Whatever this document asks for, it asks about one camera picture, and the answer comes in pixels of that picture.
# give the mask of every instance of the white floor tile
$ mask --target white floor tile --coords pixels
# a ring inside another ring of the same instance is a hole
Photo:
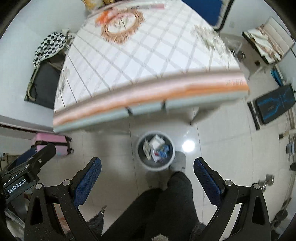
[[[202,222],[207,225],[215,214],[217,207],[211,204],[203,206]]]
[[[85,167],[82,153],[73,153],[65,157],[55,157],[49,160],[38,174],[44,186],[61,184],[65,179],[72,179],[74,175]]]
[[[197,123],[201,144],[222,141],[250,132],[244,101],[222,105],[208,118]]]
[[[80,131],[72,131],[66,133],[67,136],[72,138],[70,146],[74,149],[75,153],[82,153],[83,145],[82,145],[82,130]]]
[[[253,176],[252,140],[250,134],[201,145],[202,157],[212,170],[236,185],[251,186]]]
[[[256,131],[252,135],[253,146],[253,182],[265,180],[266,174],[275,174],[279,170],[279,134],[278,126],[272,125]]]
[[[130,119],[131,140],[134,154],[134,162],[138,183],[139,194],[148,189],[145,179],[146,170],[136,158],[136,143],[138,139],[149,131],[161,131],[167,134],[173,141],[176,151],[182,151],[186,155],[186,175],[191,180],[193,197],[196,206],[202,205],[202,187],[193,172],[193,162],[200,157],[200,145],[196,125],[189,125],[193,118],[193,109],[171,110],[169,113],[158,112],[149,115],[135,116]],[[195,143],[192,152],[185,152],[182,148],[185,141],[191,140]]]
[[[91,190],[94,206],[124,211],[138,196],[132,154],[101,157],[102,171]]]
[[[131,154],[131,136],[128,133],[86,132],[83,134],[83,153],[88,156],[120,156]]]
[[[277,121],[279,125],[279,134],[291,129],[288,113],[282,114],[277,118]]]
[[[196,214],[197,214],[197,217],[198,217],[198,220],[200,222],[202,222],[202,211],[203,211],[203,206],[202,205],[195,205],[195,210],[196,210]]]
[[[91,220],[95,215],[97,215],[98,213],[96,213],[95,209],[94,209],[94,205],[92,202],[92,198],[91,196],[88,196],[87,200],[85,201],[85,203],[83,205],[80,205],[78,207],[80,213],[82,214],[84,220],[86,222],[88,222],[89,220]]]

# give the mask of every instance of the dumbbell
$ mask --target dumbbell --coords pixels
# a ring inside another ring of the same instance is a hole
[[[258,181],[259,186],[261,187],[262,192],[265,192],[266,185],[272,186],[274,183],[274,175],[266,174],[265,181]]]

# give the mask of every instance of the trash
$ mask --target trash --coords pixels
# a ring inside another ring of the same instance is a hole
[[[151,159],[151,152],[152,152],[152,147],[149,145],[149,142],[147,141],[147,139],[145,139],[144,141],[144,145],[143,145],[143,151],[147,157],[148,160]]]
[[[154,153],[156,156],[160,156],[162,158],[167,158],[169,149],[170,149],[169,146],[164,144],[161,146],[161,148],[159,148]]]
[[[162,139],[158,135],[155,135],[155,137],[153,137],[152,140],[149,141],[149,145],[152,146],[154,150],[157,150],[164,143],[164,139]]]
[[[167,158],[169,150],[170,147],[158,135],[155,135],[149,142],[145,139],[143,144],[143,151],[147,159],[151,160],[152,157],[155,162],[162,162],[162,160]]]

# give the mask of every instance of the gray slipper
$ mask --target gray slipper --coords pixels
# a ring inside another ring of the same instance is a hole
[[[185,173],[186,169],[186,156],[183,152],[176,151],[175,152],[175,158],[170,165],[169,169],[172,172],[183,172]]]

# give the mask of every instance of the blue gripper pad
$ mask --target blue gripper pad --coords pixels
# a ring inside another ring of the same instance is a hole
[[[207,169],[212,171],[208,166],[205,167],[205,161],[202,158],[197,158],[193,164],[193,170],[198,178],[200,184],[202,185],[207,197],[209,198],[211,204],[219,207],[221,204],[221,189],[214,181],[212,174],[208,172]]]
[[[16,159],[15,166],[17,167],[18,165],[24,163],[30,157],[34,156],[36,153],[37,153],[36,148],[30,148],[29,150],[27,150],[25,153],[23,153]]]
[[[96,158],[92,166],[89,168],[89,170],[75,189],[73,203],[76,208],[78,208],[79,205],[84,204],[84,202],[86,201],[92,187],[94,186],[98,176],[101,173],[101,170],[101,160],[100,158]]]

